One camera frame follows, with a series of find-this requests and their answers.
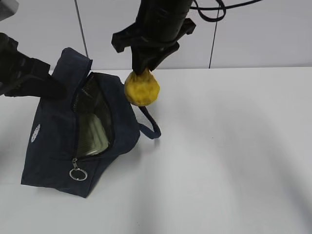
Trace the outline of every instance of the robotic arm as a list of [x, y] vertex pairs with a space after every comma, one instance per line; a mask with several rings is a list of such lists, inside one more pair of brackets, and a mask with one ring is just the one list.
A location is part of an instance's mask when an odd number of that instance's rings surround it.
[[[15, 0], [0, 0], [0, 21], [14, 15]], [[18, 42], [0, 33], [0, 95], [63, 99], [66, 88], [49, 75], [50, 65], [17, 50]]]
[[113, 34], [118, 53], [130, 46], [132, 69], [141, 75], [150, 71], [179, 49], [178, 40], [193, 33], [196, 25], [185, 19], [193, 0], [141, 0], [135, 23]]

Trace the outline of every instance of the white wall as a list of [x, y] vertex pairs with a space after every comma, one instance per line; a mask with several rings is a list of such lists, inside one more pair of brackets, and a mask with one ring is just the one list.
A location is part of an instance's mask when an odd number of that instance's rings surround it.
[[[84, 53], [74, 0], [18, 0], [17, 14], [0, 22], [0, 32], [19, 41], [19, 50], [55, 66], [63, 48]], [[243, 0], [224, 0], [226, 5]], [[216, 6], [214, 0], [199, 0]], [[82, 25], [94, 69], [131, 68], [130, 49], [117, 54], [112, 34], [134, 22], [140, 0], [78, 0]], [[263, 0], [228, 11], [218, 23], [212, 68], [311, 66], [312, 16], [310, 0]], [[197, 11], [189, 17], [194, 33], [180, 40], [180, 50], [160, 68], [207, 68], [214, 23], [203, 21]]]

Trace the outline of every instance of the navy blue bag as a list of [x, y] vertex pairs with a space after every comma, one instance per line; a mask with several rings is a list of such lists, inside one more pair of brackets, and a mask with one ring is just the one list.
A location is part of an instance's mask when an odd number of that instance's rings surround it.
[[[67, 98], [41, 98], [29, 138], [22, 184], [87, 197], [104, 170], [119, 155], [134, 148], [140, 131], [151, 139], [160, 137], [160, 129], [145, 107], [140, 109], [153, 131], [137, 122], [119, 77], [89, 74], [91, 65], [91, 60], [75, 50], [63, 50], [53, 77], [66, 86]], [[88, 112], [96, 114], [109, 142], [107, 149], [92, 156], [78, 153], [79, 138], [84, 137], [79, 134], [80, 120]]]

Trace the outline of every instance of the yellow sponge ball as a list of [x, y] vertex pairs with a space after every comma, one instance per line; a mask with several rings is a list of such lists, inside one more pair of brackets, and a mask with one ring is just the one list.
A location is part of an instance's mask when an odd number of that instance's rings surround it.
[[128, 101], [135, 106], [147, 106], [154, 102], [160, 86], [148, 68], [137, 76], [131, 72], [125, 82], [125, 94]]

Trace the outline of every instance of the bag handle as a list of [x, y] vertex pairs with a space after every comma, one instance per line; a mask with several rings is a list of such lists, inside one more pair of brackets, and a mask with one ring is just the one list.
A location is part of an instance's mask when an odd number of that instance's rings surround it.
[[140, 125], [140, 131], [147, 136], [149, 139], [157, 139], [161, 136], [161, 131], [159, 126], [157, 125], [156, 121], [153, 119], [153, 117], [148, 112], [147, 108], [145, 106], [140, 106], [139, 109], [141, 112], [147, 117], [147, 119], [151, 122], [153, 126], [153, 130], [146, 127], [144, 124], [139, 123]]

